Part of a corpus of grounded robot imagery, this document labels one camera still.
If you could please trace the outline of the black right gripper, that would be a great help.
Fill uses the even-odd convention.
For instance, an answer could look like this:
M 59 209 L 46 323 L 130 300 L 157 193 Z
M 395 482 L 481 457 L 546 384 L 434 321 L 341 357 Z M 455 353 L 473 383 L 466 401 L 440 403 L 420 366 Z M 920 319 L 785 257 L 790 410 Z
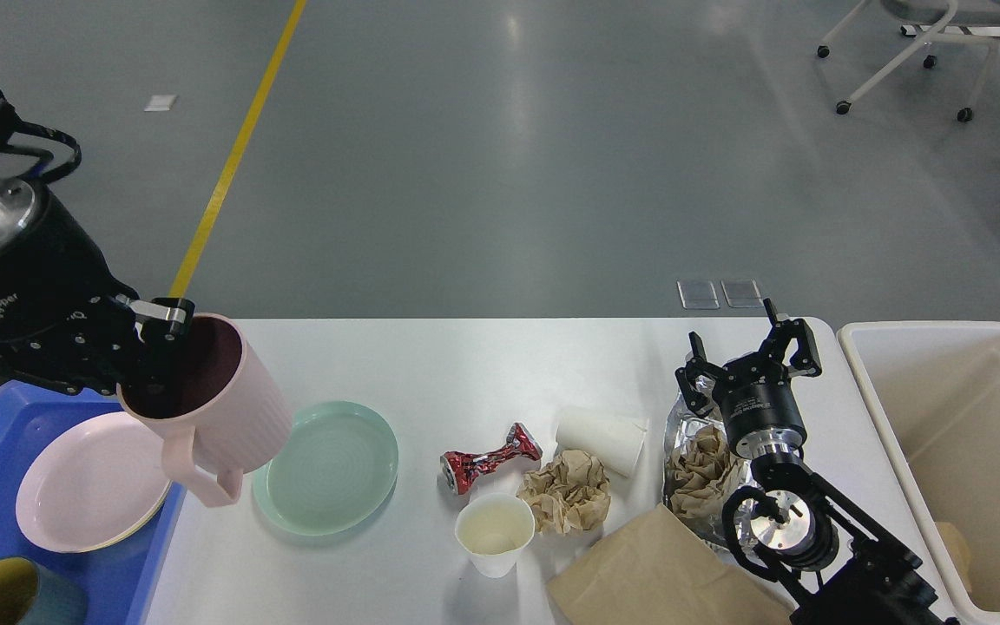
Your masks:
M 707 417 L 717 401 L 730 450 L 743 459 L 765 455 L 763 444 L 777 443 L 789 452 L 801 450 L 808 432 L 795 403 L 793 378 L 814 378 L 823 372 L 808 323 L 778 312 L 770 299 L 763 299 L 762 304 L 770 323 L 760 344 L 763 356 L 727 361 L 726 375 L 718 381 L 718 366 L 707 360 L 699 333 L 691 332 L 690 355 L 675 369 L 687 411 Z

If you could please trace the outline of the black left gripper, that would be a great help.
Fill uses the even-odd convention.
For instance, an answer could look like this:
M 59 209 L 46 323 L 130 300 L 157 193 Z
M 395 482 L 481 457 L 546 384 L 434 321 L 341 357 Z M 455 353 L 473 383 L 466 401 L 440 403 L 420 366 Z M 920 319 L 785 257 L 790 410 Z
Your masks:
M 166 391 L 194 302 L 135 298 L 45 183 L 0 181 L 0 376 L 66 395 Z

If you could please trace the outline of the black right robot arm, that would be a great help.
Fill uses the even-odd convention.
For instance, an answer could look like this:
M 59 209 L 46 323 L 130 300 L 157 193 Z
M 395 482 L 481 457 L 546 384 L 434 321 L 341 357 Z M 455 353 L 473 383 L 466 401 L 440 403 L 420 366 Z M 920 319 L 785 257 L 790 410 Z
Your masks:
M 750 482 L 722 504 L 727 550 L 794 599 L 793 624 L 938 624 L 938 595 L 905 543 L 803 462 L 808 431 L 793 379 L 822 373 L 808 323 L 762 300 L 770 331 L 757 351 L 716 365 L 698 333 L 675 371 L 691 415 L 718 414 Z

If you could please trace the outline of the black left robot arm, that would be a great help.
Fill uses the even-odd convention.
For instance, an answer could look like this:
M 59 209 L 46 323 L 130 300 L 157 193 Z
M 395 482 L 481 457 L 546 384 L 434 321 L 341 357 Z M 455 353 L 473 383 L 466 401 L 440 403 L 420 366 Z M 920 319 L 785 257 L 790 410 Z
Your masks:
M 50 189 L 79 143 L 26 122 L 0 89 L 0 375 L 76 395 L 167 394 L 191 331 L 187 299 L 143 300 Z

